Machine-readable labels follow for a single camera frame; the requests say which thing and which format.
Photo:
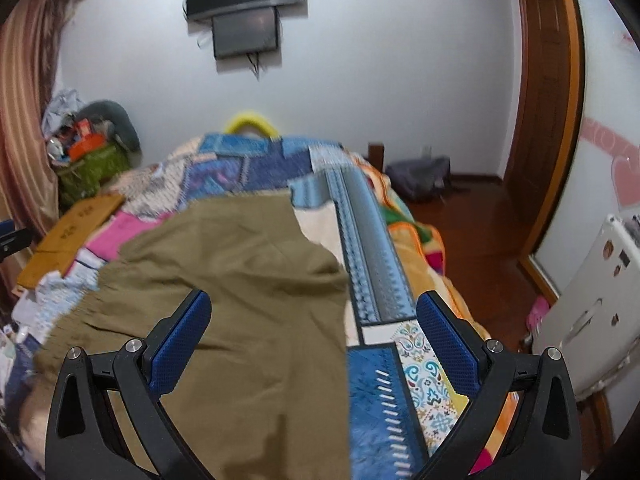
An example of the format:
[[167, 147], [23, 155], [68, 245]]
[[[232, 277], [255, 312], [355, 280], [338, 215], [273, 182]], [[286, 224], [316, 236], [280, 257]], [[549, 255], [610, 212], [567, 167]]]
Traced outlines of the grey neck pillow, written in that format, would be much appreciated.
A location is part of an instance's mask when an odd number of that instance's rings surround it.
[[78, 122], [88, 119], [95, 125], [109, 122], [110, 126], [106, 134], [108, 140], [116, 142], [128, 153], [141, 151], [137, 131], [126, 110], [118, 103], [110, 100], [94, 101], [84, 106], [74, 116]]

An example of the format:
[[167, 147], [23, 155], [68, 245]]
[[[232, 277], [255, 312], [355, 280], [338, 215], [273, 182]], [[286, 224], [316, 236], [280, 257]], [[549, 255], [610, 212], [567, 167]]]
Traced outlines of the striped brown curtain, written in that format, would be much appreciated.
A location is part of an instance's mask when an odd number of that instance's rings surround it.
[[18, 0], [1, 26], [1, 218], [38, 242], [58, 222], [58, 177], [41, 131], [72, 0]]

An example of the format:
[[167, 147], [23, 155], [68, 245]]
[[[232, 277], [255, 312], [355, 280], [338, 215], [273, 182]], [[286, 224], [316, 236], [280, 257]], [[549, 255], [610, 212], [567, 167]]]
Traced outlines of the green storage box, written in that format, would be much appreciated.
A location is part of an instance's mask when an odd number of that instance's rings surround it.
[[60, 206], [96, 196], [102, 186], [131, 168], [127, 154], [117, 144], [106, 144], [77, 162], [56, 168]]

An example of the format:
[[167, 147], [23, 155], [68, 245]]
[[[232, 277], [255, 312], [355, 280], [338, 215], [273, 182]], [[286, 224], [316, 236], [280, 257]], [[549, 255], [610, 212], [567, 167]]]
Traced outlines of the grey crumpled cloth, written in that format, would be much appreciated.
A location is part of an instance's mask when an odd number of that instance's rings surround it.
[[55, 93], [42, 115], [41, 132], [48, 140], [62, 127], [68, 116], [75, 115], [85, 106], [76, 89], [65, 88]]

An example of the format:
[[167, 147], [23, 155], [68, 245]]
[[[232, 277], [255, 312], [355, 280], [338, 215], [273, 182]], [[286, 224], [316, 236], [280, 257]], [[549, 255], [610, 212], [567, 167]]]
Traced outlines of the white mini fridge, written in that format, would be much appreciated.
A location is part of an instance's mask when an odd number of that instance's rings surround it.
[[639, 218], [612, 214], [560, 298], [533, 330], [533, 352], [562, 353], [578, 401], [604, 389], [639, 345]]

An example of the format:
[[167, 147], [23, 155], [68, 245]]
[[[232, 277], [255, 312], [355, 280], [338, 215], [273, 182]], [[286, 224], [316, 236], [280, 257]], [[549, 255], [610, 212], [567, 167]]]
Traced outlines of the pink slipper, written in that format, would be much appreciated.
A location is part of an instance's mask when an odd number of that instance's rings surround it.
[[531, 333], [550, 310], [550, 304], [544, 296], [537, 296], [526, 315], [526, 328]]

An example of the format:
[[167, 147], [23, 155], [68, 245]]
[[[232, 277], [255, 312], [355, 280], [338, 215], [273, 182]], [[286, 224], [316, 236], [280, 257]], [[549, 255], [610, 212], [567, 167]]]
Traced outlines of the grey bag on floor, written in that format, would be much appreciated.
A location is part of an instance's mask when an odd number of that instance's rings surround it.
[[401, 198], [420, 202], [444, 192], [450, 185], [450, 158], [421, 157], [393, 162], [385, 168], [390, 184]]

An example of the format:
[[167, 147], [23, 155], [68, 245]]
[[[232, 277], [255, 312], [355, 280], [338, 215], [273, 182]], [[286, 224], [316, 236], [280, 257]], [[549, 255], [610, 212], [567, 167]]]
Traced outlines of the olive green pants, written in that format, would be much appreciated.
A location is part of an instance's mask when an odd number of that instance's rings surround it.
[[335, 208], [283, 194], [198, 200], [122, 246], [37, 352], [27, 411], [50, 400], [66, 351], [120, 348], [192, 289], [212, 318], [163, 406], [218, 479], [350, 475], [343, 266]]

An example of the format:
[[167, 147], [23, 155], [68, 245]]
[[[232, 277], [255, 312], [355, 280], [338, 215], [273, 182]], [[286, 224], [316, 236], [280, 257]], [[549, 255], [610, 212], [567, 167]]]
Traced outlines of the blue patchwork bed quilt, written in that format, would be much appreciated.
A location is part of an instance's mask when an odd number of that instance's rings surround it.
[[[142, 219], [172, 218], [198, 200], [216, 197], [283, 194], [300, 210], [332, 204], [349, 290], [346, 479], [410, 479], [437, 450], [431, 453], [426, 446], [392, 336], [401, 322], [418, 322], [421, 294], [413, 296], [369, 179], [350, 155], [311, 139], [208, 134], [156, 166], [127, 171], [110, 182], [107, 192], [125, 201], [99, 229], [119, 211]], [[85, 244], [65, 275], [50, 272], [35, 289], [24, 290], [15, 324], [1, 337], [1, 427], [20, 462], [36, 474], [44, 471], [53, 396], [52, 388], [39, 414], [27, 411], [38, 382], [36, 354], [56, 321], [96, 290], [101, 269], [118, 258], [102, 260]]]

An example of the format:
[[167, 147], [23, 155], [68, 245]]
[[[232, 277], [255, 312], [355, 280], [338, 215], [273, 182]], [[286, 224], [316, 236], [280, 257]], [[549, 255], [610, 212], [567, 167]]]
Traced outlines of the small wall monitor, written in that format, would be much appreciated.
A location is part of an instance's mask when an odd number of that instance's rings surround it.
[[216, 60], [279, 49], [280, 28], [276, 8], [248, 9], [216, 15], [212, 19]]

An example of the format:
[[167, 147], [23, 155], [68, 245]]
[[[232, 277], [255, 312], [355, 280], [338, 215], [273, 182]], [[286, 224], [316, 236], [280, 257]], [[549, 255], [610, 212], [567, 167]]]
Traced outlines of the pink garment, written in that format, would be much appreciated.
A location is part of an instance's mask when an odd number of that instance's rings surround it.
[[160, 218], [142, 219], [134, 214], [119, 211], [88, 240], [85, 248], [102, 260], [112, 261], [118, 257], [123, 244], [146, 231], [157, 228], [170, 217], [171, 214], [162, 214]]

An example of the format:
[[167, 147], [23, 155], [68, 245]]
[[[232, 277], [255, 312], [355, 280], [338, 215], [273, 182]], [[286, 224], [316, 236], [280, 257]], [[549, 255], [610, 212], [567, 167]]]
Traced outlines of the orange fleece blanket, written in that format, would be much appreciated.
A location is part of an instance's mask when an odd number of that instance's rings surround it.
[[[445, 245], [434, 226], [413, 219], [411, 212], [393, 191], [390, 179], [361, 156], [349, 158], [369, 179], [386, 229], [408, 278], [413, 296], [434, 290], [457, 318], [468, 321], [480, 338], [490, 335], [477, 323], [460, 292], [445, 275]], [[445, 439], [468, 404], [468, 398], [454, 391], [435, 352], [416, 321], [401, 322], [393, 333], [402, 369], [418, 415], [428, 450], [433, 453]]]

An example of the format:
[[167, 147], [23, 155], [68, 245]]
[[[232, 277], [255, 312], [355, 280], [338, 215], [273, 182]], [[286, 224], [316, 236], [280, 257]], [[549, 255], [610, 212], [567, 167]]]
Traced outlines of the brown wooden door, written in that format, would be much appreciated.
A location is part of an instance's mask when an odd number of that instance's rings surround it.
[[538, 249], [558, 206], [577, 144], [585, 41], [577, 0], [518, 0], [522, 74], [506, 189], [530, 225], [521, 250]]

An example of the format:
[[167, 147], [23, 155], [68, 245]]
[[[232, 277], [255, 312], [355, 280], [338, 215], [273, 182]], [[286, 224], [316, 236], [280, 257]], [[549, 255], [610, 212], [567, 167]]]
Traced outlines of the orange box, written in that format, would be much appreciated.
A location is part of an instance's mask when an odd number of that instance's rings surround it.
[[87, 154], [102, 148], [107, 144], [107, 138], [102, 133], [90, 133], [80, 138], [68, 149], [71, 162], [77, 162]]

